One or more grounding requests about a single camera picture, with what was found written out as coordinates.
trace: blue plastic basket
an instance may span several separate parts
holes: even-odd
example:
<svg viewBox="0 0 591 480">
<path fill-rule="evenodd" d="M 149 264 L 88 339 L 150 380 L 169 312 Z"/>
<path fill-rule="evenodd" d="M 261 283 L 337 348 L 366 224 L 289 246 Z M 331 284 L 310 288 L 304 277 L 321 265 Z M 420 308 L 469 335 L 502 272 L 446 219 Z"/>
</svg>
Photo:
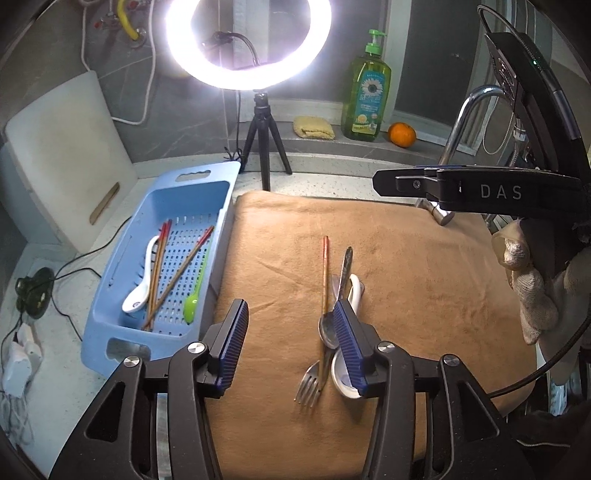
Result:
<svg viewBox="0 0 591 480">
<path fill-rule="evenodd" d="M 238 162 L 217 163 L 172 171 L 156 179 L 122 234 L 95 294 L 82 343 L 82 362 L 88 368 L 109 376 L 128 355 L 146 360 L 165 358 L 204 335 L 213 323 L 222 283 L 239 167 Z M 144 332 L 145 308 L 127 314 L 121 306 L 144 276 L 148 241 L 168 219 L 173 223 L 158 298 L 203 232 L 209 226 L 215 229 L 159 309 L 154 330 Z M 195 318 L 188 325 L 183 303 L 193 293 L 202 268 Z"/>
</svg>

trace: white cutting board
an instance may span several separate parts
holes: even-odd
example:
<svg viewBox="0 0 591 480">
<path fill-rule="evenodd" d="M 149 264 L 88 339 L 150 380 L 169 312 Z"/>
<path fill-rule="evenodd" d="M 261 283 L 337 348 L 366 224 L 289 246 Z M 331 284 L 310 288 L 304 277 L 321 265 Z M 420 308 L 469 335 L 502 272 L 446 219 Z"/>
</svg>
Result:
<svg viewBox="0 0 591 480">
<path fill-rule="evenodd" d="M 25 188 L 59 238 L 88 252 L 138 177 L 115 129 L 95 72 L 46 93 L 6 126 Z M 89 218 L 119 182 L 95 225 Z"/>
</svg>

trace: green pump bottle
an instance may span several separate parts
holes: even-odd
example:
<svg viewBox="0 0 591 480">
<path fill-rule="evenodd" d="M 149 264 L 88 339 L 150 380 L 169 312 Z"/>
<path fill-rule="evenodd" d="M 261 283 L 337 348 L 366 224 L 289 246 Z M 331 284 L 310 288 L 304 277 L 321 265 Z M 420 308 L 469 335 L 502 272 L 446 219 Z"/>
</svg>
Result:
<svg viewBox="0 0 591 480">
<path fill-rule="evenodd" d="M 373 41 L 365 47 L 365 55 L 354 59 L 349 69 L 352 87 L 343 103 L 341 129 L 352 140 L 373 142 L 379 134 L 392 70 L 382 60 L 378 37 L 386 34 L 370 30 Z"/>
</svg>

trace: silver screw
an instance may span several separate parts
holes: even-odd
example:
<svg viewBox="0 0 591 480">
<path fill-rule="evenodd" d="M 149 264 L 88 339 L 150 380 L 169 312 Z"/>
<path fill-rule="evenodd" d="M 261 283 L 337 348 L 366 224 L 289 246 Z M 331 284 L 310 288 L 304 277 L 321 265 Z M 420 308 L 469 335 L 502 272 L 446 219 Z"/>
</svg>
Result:
<svg viewBox="0 0 591 480">
<path fill-rule="evenodd" d="M 449 365 L 450 367 L 457 367 L 460 364 L 460 359 L 455 355 L 450 354 L 444 355 L 443 361 L 446 365 Z"/>
<path fill-rule="evenodd" d="M 392 342 L 381 342 L 378 345 L 378 350 L 380 352 L 387 352 L 388 350 L 395 348 L 395 345 Z"/>
<path fill-rule="evenodd" d="M 133 368 L 133 367 L 137 366 L 138 363 L 139 363 L 139 357 L 136 355 L 131 355 L 131 356 L 127 357 L 125 360 L 123 360 L 123 364 L 127 368 Z"/>
<path fill-rule="evenodd" d="M 198 353 L 201 353 L 205 350 L 205 345 L 201 342 L 195 342 L 189 345 L 187 350 L 189 350 L 189 352 L 193 355 L 197 355 Z"/>
</svg>

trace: brown mat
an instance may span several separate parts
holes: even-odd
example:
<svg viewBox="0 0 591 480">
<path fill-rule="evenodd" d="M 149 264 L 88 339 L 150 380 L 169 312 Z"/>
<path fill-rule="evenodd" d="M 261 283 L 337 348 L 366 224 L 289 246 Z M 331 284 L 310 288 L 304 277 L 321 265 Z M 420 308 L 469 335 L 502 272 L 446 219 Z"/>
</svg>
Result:
<svg viewBox="0 0 591 480">
<path fill-rule="evenodd" d="M 375 400 L 345 399 L 329 380 L 312 411 L 294 402 L 317 360 L 323 235 L 333 274 L 353 246 L 352 272 L 366 287 L 359 317 L 383 339 L 425 358 L 455 353 L 486 391 L 535 369 L 481 216 L 460 213 L 443 228 L 409 206 L 266 192 L 247 193 L 236 206 L 216 318 L 239 297 L 250 325 L 232 388 L 207 403 L 226 480 L 356 478 L 363 467 Z M 507 413 L 530 391 L 496 405 Z M 424 431 L 421 398 L 418 454 Z"/>
</svg>

